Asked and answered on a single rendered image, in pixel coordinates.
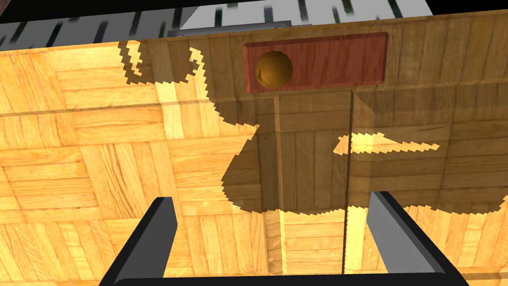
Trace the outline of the red-brown wooden drawer front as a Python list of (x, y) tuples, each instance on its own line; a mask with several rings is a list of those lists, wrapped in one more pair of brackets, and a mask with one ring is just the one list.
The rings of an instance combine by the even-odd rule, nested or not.
[(290, 59), (291, 78), (277, 91), (377, 85), (384, 82), (389, 34), (337, 35), (243, 45), (248, 93), (273, 92), (256, 76), (260, 58), (281, 52)]

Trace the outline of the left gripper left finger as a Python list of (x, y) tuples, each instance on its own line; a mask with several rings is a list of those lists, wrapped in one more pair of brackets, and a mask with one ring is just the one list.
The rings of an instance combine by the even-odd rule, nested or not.
[(178, 222), (173, 199), (157, 197), (114, 259), (103, 282), (155, 282), (163, 278)]

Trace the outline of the light wooden cupboard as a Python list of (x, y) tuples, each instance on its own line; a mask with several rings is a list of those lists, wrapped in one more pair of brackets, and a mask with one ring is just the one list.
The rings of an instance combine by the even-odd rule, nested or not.
[[(248, 93), (243, 45), (389, 34), (377, 85)], [(508, 10), (148, 40), (154, 79), (191, 80), (170, 100), (196, 115), (256, 127), (222, 179), (226, 197), (277, 228), (275, 271), (379, 271), (366, 223), (389, 191), (450, 261), (508, 269)]]

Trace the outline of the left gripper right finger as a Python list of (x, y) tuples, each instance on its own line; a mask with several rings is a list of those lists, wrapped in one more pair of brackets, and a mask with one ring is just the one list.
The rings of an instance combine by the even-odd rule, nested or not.
[(462, 278), (389, 192), (371, 193), (367, 224), (389, 274)]

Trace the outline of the golden round knob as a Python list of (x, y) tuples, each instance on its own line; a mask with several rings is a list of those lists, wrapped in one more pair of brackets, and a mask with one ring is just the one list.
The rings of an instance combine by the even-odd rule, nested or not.
[(280, 51), (269, 51), (258, 59), (255, 74), (262, 86), (278, 89), (290, 81), (293, 64), (286, 54)]

